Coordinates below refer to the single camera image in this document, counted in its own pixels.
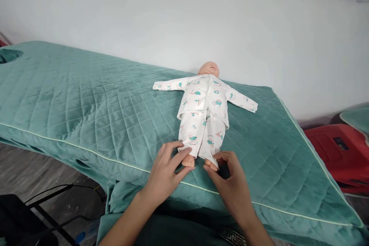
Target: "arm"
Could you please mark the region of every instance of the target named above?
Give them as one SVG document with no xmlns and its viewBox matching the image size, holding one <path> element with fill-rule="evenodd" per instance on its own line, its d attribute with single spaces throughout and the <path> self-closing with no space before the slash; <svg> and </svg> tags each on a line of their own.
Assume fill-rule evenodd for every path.
<svg viewBox="0 0 369 246">
<path fill-rule="evenodd" d="M 133 245 L 154 210 L 172 194 L 183 178 L 194 170 L 192 167 L 184 167 L 175 173 L 178 165 L 192 150 L 186 148 L 171 158 L 173 149 L 177 147 L 183 147 L 183 144 L 174 141 L 162 145 L 147 184 L 136 194 L 99 246 Z"/>
<path fill-rule="evenodd" d="M 187 84 L 198 76 L 155 82 L 154 90 L 186 90 Z"/>
<path fill-rule="evenodd" d="M 227 84 L 225 85 L 226 85 L 226 96 L 229 102 L 253 113 L 256 112 L 256 110 L 258 109 L 258 103 L 251 100 L 247 96 L 239 93 L 237 90 L 231 88 L 229 85 Z"/>
<path fill-rule="evenodd" d="M 246 244 L 273 246 L 272 239 L 254 211 L 246 176 L 236 154 L 232 151 L 224 151 L 215 154 L 214 158 L 219 165 L 227 163 L 231 175 L 228 179 L 223 179 L 212 170 L 207 165 L 207 160 L 203 167 L 213 180 L 229 213 L 242 228 Z"/>
</svg>

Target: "baby clothes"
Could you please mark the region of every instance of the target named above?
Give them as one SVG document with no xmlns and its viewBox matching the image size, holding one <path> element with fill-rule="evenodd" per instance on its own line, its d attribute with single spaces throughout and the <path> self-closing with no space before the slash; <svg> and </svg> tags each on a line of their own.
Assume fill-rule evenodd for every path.
<svg viewBox="0 0 369 246">
<path fill-rule="evenodd" d="M 256 102 L 211 74 L 155 82 L 153 89 L 184 91 L 177 114 L 182 149 L 191 147 L 190 155 L 206 158 L 216 166 L 213 155 L 220 151 L 229 128 L 227 101 L 253 113 L 258 109 Z"/>
<path fill-rule="evenodd" d="M 225 124 L 213 116 L 209 110 L 200 113 L 183 113 L 178 140 L 182 141 L 183 150 L 191 147 L 190 155 L 208 159 L 216 166 L 213 158 L 220 151 L 225 135 Z"/>
<path fill-rule="evenodd" d="M 229 128 L 227 101 L 251 112 L 258 109 L 256 102 L 211 74 L 155 82 L 153 89 L 184 91 L 177 114 L 179 120 L 182 120 L 183 113 L 199 113 L 209 109 L 211 114 L 224 122 L 226 129 Z"/>
</svg>

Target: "red object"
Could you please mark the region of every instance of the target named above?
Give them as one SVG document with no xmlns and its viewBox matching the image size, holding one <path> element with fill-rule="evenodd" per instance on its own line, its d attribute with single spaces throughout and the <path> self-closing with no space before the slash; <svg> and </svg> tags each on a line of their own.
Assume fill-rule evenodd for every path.
<svg viewBox="0 0 369 246">
<path fill-rule="evenodd" d="M 369 147 L 362 133 L 344 124 L 305 131 L 345 193 L 369 193 Z"/>
<path fill-rule="evenodd" d="M 7 46 L 7 44 L 6 44 L 5 42 L 2 42 L 2 41 L 0 40 L 0 47 L 3 47 L 3 46 Z"/>
</svg>

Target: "doll face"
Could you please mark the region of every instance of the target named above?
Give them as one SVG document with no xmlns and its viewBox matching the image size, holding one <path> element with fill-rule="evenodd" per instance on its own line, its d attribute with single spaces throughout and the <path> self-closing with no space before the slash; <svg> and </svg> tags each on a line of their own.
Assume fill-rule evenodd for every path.
<svg viewBox="0 0 369 246">
<path fill-rule="evenodd" d="M 203 64 L 198 74 L 199 75 L 211 74 L 211 75 L 214 75 L 215 77 L 219 77 L 219 68 L 215 62 L 208 61 L 207 63 Z"/>
</svg>

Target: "human hand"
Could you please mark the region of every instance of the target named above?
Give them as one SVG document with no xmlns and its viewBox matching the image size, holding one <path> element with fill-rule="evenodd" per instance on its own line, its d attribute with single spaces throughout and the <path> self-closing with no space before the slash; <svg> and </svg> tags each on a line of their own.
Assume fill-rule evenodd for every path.
<svg viewBox="0 0 369 246">
<path fill-rule="evenodd" d="M 186 148 L 172 158 L 173 149 L 183 146 L 180 141 L 168 142 L 162 145 L 154 161 L 147 184 L 140 191 L 144 198 L 155 208 L 172 194 L 190 171 L 195 169 L 195 167 L 184 167 L 181 171 L 175 173 L 178 165 L 192 150 Z"/>
<path fill-rule="evenodd" d="M 240 227 L 244 229 L 249 219 L 251 219 L 250 217 L 256 216 L 251 203 L 245 173 L 234 152 L 223 151 L 215 154 L 213 157 L 219 163 L 219 166 L 224 163 L 228 164 L 231 176 L 225 180 L 208 165 L 205 164 L 203 168 L 213 180 L 229 213 Z"/>
</svg>

